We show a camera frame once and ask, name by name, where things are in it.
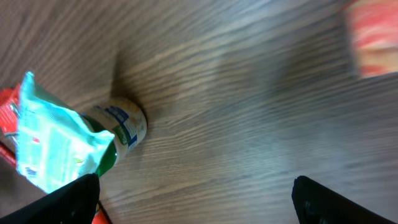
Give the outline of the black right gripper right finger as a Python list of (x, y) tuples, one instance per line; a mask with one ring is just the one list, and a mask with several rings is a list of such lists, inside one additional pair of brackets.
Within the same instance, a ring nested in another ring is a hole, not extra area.
[(303, 175), (292, 201), (300, 224), (395, 224)]

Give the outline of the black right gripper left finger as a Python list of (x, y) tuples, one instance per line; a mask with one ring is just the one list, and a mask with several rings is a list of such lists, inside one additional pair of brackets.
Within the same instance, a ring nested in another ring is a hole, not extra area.
[(92, 223), (100, 196), (97, 174), (86, 174), (1, 218), (10, 224)]

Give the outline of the orange long noodle package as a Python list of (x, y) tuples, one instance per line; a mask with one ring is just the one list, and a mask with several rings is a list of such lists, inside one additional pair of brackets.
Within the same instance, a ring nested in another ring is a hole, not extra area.
[(16, 168), (17, 122), (21, 85), (1, 90), (1, 158)]

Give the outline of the green lid white jar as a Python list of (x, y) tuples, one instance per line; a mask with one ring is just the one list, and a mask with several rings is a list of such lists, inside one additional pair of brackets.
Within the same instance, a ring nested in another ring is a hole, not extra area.
[(114, 134), (96, 170), (99, 176), (112, 169), (145, 138), (147, 120), (144, 112), (127, 98), (111, 98), (86, 110), (82, 117), (95, 132)]

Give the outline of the orange tissue pack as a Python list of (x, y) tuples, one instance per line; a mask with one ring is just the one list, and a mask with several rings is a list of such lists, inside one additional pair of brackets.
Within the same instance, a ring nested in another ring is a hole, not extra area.
[(343, 7), (361, 78), (397, 71), (397, 0), (351, 0)]

